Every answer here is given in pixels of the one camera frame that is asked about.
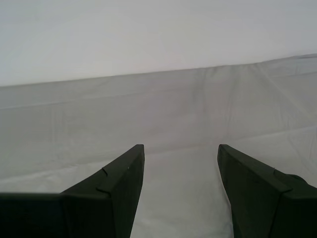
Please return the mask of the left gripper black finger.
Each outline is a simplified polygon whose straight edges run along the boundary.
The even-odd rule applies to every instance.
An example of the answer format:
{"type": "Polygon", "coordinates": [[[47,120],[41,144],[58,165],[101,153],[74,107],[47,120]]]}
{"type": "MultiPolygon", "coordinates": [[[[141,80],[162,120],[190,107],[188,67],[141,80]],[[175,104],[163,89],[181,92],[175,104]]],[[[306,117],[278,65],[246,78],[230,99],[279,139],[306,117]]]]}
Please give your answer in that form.
{"type": "Polygon", "coordinates": [[[2,193],[3,238],[128,238],[141,195],[144,145],[137,144],[61,193],[2,193]]]}
{"type": "Polygon", "coordinates": [[[317,189],[226,144],[217,162],[236,238],[315,238],[317,189]]]}

